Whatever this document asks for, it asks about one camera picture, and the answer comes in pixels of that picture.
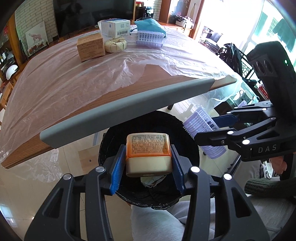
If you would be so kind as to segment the person right hand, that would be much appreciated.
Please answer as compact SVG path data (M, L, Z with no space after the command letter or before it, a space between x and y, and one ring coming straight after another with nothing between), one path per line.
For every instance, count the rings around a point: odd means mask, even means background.
M283 156L271 158L270 162L274 172L279 175L287 169L287 163L283 160Z

